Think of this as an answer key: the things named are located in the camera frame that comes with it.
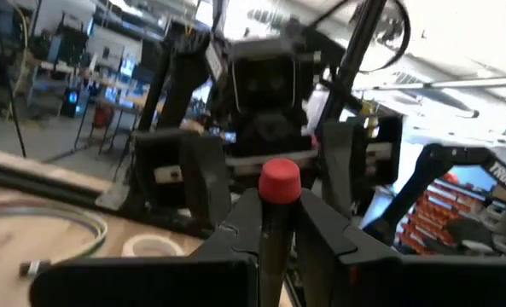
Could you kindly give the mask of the white masking tape roll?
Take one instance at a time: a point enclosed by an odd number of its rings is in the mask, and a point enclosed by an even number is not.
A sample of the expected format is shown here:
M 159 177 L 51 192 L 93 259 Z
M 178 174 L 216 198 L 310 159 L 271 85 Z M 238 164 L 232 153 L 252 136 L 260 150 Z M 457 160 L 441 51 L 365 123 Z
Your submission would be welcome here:
M 135 235 L 122 246 L 122 257 L 179 257 L 184 251 L 175 241 L 161 235 Z

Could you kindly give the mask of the red parts bin rack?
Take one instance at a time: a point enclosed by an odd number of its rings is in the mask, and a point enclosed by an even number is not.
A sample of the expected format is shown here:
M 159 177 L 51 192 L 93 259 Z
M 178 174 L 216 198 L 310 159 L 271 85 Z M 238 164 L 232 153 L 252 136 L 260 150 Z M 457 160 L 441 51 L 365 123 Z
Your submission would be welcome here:
M 395 246 L 418 255 L 487 255 L 495 252 L 491 231 L 480 221 L 480 190 L 448 172 L 432 182 L 401 220 Z

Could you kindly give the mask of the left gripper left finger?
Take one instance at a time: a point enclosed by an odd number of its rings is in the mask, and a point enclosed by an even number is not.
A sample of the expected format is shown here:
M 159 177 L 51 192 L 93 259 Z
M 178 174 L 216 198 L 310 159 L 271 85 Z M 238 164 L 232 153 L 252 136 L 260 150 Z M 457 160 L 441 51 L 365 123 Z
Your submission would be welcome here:
M 188 256 L 85 258 L 51 266 L 29 290 L 31 307 L 260 307 L 261 202 L 247 190 Z

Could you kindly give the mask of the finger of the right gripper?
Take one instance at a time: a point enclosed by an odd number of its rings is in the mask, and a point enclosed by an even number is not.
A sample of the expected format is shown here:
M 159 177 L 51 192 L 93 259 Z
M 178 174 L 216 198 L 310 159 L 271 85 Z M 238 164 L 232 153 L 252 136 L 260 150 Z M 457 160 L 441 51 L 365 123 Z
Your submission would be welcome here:
M 211 233 L 231 211 L 222 139 L 178 128 L 134 134 L 131 191 L 146 221 L 181 233 Z
M 350 117 L 323 124 L 320 166 L 323 198 L 344 217 L 363 192 L 398 179 L 403 118 Z

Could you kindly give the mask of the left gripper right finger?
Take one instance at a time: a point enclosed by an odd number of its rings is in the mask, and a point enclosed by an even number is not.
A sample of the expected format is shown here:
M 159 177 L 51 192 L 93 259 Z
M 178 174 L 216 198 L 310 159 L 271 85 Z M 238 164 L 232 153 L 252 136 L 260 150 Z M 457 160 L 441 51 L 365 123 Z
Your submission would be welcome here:
M 506 258 L 398 253 L 308 189 L 295 243 L 305 307 L 506 307 Z

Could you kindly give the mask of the black red-capped screwdriver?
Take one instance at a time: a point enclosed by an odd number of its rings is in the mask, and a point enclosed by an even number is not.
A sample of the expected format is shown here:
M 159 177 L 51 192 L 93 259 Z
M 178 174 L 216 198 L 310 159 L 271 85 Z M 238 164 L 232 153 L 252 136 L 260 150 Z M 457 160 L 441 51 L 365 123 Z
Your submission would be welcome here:
M 269 160 L 262 167 L 258 190 L 262 209 L 260 307 L 278 307 L 301 194 L 300 168 L 290 159 Z

